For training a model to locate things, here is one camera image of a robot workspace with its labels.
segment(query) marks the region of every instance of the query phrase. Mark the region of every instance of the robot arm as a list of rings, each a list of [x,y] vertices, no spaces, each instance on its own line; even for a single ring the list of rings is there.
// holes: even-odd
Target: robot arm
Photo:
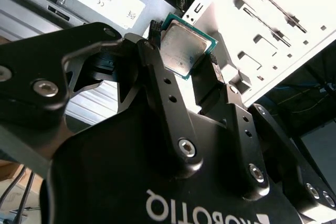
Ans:
[[[0,147],[42,176],[43,223],[302,223],[336,196],[261,106],[204,56],[188,111],[157,36],[93,23],[0,46]],[[118,82],[118,114],[78,134],[69,99]]]

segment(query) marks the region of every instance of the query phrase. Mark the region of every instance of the white metal panel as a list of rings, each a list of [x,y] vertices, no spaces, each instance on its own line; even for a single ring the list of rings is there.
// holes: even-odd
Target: white metal panel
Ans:
[[[210,35],[217,31],[221,33],[232,63],[238,70],[248,73],[251,79],[251,89],[243,94],[247,106],[336,38],[336,8],[331,4],[333,0],[274,0],[287,13],[299,19],[299,24],[307,30],[306,34],[287,24],[285,16],[269,1],[243,0],[271,28],[281,31],[291,47],[276,41],[260,22],[238,9],[235,5],[237,1],[196,0],[183,19]],[[277,48],[274,56],[269,47],[265,50],[254,42],[258,35]],[[256,71],[240,61],[238,54],[242,51],[261,63],[262,67]]]

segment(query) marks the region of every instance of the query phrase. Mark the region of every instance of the cardboard box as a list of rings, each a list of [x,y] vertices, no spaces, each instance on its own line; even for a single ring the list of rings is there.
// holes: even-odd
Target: cardboard box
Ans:
[[[7,161],[0,161],[0,194],[2,194],[11,182],[16,178],[16,176],[21,171],[23,165],[15,164]],[[26,169],[25,173],[18,181],[18,183],[13,187],[6,197],[1,211],[11,211],[18,209],[23,193],[26,189],[26,185],[30,176],[31,170]],[[39,207],[39,191],[43,179],[38,175],[35,175],[34,181],[30,190],[30,193],[27,198],[27,203],[25,208]]]

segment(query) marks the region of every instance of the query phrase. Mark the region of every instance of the blue cable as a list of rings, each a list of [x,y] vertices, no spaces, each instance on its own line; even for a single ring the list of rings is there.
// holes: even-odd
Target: blue cable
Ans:
[[[316,85],[319,85],[319,84],[318,83],[303,83],[303,84],[299,84],[297,86],[300,86],[300,87],[314,87]],[[281,87],[274,87],[274,89],[278,89],[278,90],[281,90],[281,89],[292,89],[292,87],[281,86]]]

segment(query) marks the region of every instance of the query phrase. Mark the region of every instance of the screw hole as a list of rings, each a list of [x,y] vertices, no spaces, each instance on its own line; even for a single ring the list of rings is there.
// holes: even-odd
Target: screw hole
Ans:
[[[246,134],[248,137],[252,137],[252,134],[251,134],[248,130],[245,130],[245,134]]]
[[[171,102],[177,102],[177,99],[174,96],[172,96],[172,95],[169,96],[169,100]]]
[[[164,82],[167,83],[167,84],[172,84],[172,82],[171,82],[169,79],[167,79],[167,78],[164,78],[163,80],[164,80]]]
[[[112,37],[115,37],[115,36],[116,36],[116,34],[115,34],[114,32],[112,32],[110,28],[107,28],[107,27],[104,28],[104,32],[105,32],[107,35],[110,35],[110,36],[112,36]]]

